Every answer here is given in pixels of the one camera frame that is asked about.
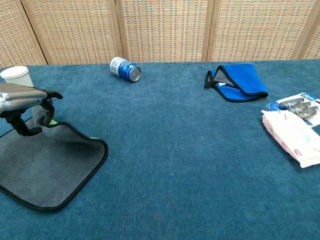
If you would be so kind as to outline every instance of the blue carpet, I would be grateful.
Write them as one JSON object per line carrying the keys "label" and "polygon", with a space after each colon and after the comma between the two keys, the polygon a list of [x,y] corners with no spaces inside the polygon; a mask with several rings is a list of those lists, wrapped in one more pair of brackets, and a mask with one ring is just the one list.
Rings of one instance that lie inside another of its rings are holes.
{"label": "blue carpet", "polygon": [[[1,238],[319,239],[320,165],[301,169],[260,110],[301,92],[319,97],[320,60],[254,62],[269,97],[245,103],[204,89],[219,64],[141,63],[136,83],[108,64],[28,67],[36,87],[64,96],[54,119],[104,139],[109,155],[59,211],[0,194]],[[0,129],[10,129],[4,119]]]}

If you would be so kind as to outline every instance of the blue microfiber towel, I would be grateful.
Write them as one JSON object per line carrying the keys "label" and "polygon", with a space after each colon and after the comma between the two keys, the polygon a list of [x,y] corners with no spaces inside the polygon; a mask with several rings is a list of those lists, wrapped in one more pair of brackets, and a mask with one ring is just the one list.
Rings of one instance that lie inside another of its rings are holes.
{"label": "blue microfiber towel", "polygon": [[268,90],[252,64],[219,65],[214,76],[208,71],[204,87],[214,88],[230,102],[250,102],[268,96]]}

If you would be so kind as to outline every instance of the black trim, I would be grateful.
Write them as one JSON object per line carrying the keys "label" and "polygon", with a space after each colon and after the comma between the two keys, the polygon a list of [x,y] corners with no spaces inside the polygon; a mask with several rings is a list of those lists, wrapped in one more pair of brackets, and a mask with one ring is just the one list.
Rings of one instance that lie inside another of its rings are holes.
{"label": "black trim", "polygon": [[[218,71],[221,70],[225,76],[228,78],[228,80],[230,82],[232,82],[234,85],[230,85],[228,83],[225,84],[225,86],[231,87],[231,88],[236,88],[239,91],[241,91],[243,94],[248,95],[248,96],[254,96],[257,95],[257,97],[252,98],[252,99],[242,99],[242,100],[235,100],[235,99],[231,99],[226,97],[221,90],[218,88],[217,84],[220,83],[219,81],[215,80],[216,75],[218,74]],[[213,88],[215,89],[225,100],[229,101],[229,102],[233,102],[233,103],[246,103],[246,102],[252,102],[252,101],[256,101],[259,98],[266,98],[268,97],[268,93],[265,91],[259,91],[256,93],[248,93],[246,91],[244,91],[232,78],[231,76],[228,74],[228,72],[226,71],[225,67],[223,65],[219,65],[214,73],[214,76],[212,76],[212,72],[208,71],[205,79],[204,79],[204,88],[208,89],[208,88]]]}
{"label": "black trim", "polygon": [[[64,207],[73,197],[75,197],[77,195],[77,193],[86,185],[86,183],[92,178],[92,176],[98,171],[98,169],[105,163],[105,161],[108,158],[108,152],[109,152],[109,148],[108,145],[105,141],[103,141],[102,139],[96,139],[96,138],[89,138],[85,135],[83,135],[81,132],[79,132],[77,129],[75,129],[72,125],[70,125],[67,122],[59,122],[56,124],[52,124],[52,125],[48,125],[46,126],[47,128],[54,128],[57,126],[68,126],[69,128],[71,128],[79,137],[84,138],[86,140],[89,141],[95,141],[95,142],[100,142],[103,144],[104,146],[104,154],[102,156],[102,159],[99,161],[99,163],[94,167],[94,169],[85,177],[85,179],[74,189],[74,191],[72,193],[70,193],[70,195],[59,205],[54,206],[54,207],[41,207],[41,206],[37,206],[34,205],[28,201],[23,200],[22,198],[16,196],[14,193],[12,193],[11,191],[9,191],[8,189],[6,189],[4,186],[0,185],[0,191],[3,192],[5,195],[7,195],[8,197],[12,198],[14,201],[16,201],[19,204],[22,204],[28,208],[34,209],[34,210],[39,210],[39,211],[52,211],[52,210],[57,210],[61,207]],[[3,136],[5,136],[6,134],[10,133],[12,130],[9,130],[8,132],[6,132],[5,134],[1,135],[0,138],[2,138]]]}

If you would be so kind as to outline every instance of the woven wall panel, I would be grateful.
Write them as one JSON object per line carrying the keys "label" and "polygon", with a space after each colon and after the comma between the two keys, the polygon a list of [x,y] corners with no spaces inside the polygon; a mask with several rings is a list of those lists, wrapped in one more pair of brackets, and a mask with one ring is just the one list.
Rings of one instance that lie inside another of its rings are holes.
{"label": "woven wall panel", "polygon": [[304,59],[320,59],[320,28],[316,32]]}
{"label": "woven wall panel", "polygon": [[220,0],[211,60],[288,60],[314,3]]}
{"label": "woven wall panel", "polygon": [[122,0],[128,58],[201,61],[208,0]]}
{"label": "woven wall panel", "polygon": [[0,68],[43,64],[14,0],[0,7]]}
{"label": "woven wall panel", "polygon": [[109,0],[26,2],[52,64],[109,63],[117,56]]}

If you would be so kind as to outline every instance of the white plastic bag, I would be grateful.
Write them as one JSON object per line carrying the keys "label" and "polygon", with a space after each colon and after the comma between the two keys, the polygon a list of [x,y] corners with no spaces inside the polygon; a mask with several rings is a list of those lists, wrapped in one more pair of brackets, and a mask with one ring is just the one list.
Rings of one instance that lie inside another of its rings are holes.
{"label": "white plastic bag", "polygon": [[300,117],[287,110],[261,112],[268,132],[301,168],[320,163],[320,136]]}

